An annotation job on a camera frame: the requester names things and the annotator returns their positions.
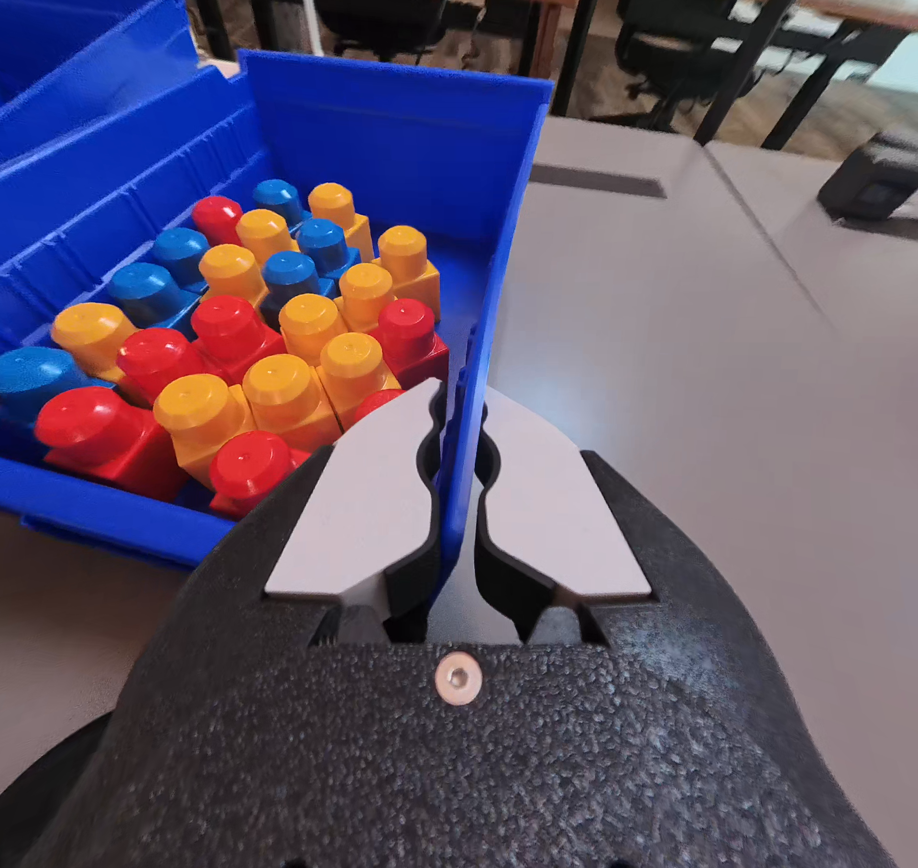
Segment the blue plastic bin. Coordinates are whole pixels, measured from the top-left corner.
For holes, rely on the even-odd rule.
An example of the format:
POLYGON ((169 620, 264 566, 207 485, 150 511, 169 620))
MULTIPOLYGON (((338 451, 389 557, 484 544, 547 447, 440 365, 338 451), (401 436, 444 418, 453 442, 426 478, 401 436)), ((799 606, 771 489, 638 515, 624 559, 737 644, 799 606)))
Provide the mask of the blue plastic bin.
POLYGON ((252 207, 268 178, 350 190, 373 236, 408 224, 442 276, 439 334, 454 392, 438 489, 442 566, 465 530, 511 243, 551 96, 548 82, 249 51, 71 129, 2 167, 1 347, 54 347, 64 308, 107 300, 155 234, 207 195, 252 207))
POLYGON ((1 0, 1 162, 197 71, 186 0, 1 0))

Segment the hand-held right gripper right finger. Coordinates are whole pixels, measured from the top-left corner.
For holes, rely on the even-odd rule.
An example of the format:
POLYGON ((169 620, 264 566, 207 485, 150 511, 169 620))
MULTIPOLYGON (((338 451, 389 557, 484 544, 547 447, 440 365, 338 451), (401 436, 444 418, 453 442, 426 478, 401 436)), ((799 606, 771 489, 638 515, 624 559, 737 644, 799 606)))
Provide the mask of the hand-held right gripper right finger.
POLYGON ((653 600, 653 587, 575 442, 488 387, 476 458, 476 587, 522 643, 545 614, 574 641, 591 608, 653 600))

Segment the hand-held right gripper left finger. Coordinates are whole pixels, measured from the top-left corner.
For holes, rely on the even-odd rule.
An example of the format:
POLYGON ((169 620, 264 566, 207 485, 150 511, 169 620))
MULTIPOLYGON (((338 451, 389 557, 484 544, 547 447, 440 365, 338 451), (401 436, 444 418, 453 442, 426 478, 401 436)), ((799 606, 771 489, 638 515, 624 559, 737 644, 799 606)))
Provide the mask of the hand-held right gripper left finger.
POLYGON ((396 642, 427 637, 441 573, 445 384, 424 380, 354 423, 265 584, 273 599, 369 607, 396 642))

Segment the pile of mega blocks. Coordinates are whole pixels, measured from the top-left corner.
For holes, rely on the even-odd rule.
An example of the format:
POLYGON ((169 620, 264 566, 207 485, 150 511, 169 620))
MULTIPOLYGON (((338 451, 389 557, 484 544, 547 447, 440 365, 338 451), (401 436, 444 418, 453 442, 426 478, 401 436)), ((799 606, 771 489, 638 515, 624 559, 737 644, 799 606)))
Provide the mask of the pile of mega blocks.
POLYGON ((198 200, 96 300, 2 346, 2 463, 239 520, 319 449, 450 374, 430 240, 350 190, 198 200))

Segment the small black box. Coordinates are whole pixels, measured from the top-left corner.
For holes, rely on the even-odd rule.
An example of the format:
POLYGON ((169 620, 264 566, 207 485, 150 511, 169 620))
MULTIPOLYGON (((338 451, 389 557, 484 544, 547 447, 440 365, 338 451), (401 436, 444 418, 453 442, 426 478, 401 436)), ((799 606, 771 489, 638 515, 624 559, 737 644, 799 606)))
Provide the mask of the small black box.
POLYGON ((917 190, 917 132, 889 129, 853 151, 820 187, 816 201, 834 220, 876 222, 917 190))

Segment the black stand pole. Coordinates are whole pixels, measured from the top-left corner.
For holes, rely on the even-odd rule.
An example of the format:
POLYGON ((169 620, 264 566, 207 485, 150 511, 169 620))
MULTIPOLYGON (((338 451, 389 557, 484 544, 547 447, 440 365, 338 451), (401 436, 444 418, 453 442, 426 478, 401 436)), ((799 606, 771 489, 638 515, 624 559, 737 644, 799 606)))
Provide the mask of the black stand pole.
POLYGON ((568 114, 568 106, 598 2, 599 0, 578 1, 568 36, 568 46, 550 108, 550 114, 554 117, 566 117, 568 114))

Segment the black office chair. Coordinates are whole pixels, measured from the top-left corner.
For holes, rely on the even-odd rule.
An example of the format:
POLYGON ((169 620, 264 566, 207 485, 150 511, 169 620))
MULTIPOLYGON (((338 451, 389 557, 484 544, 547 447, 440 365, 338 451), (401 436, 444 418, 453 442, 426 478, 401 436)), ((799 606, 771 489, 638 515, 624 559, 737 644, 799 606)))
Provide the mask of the black office chair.
POLYGON ((330 33, 331 52, 368 52, 390 63, 399 55, 417 60, 432 52, 447 32, 474 30, 487 6, 457 0, 315 0, 330 33))
POLYGON ((630 100, 656 99, 645 113, 603 117, 602 122, 675 132, 672 119, 684 101, 709 104, 732 67, 733 53, 716 49, 721 28, 738 0, 618 0, 621 27, 614 56, 635 78, 630 100))

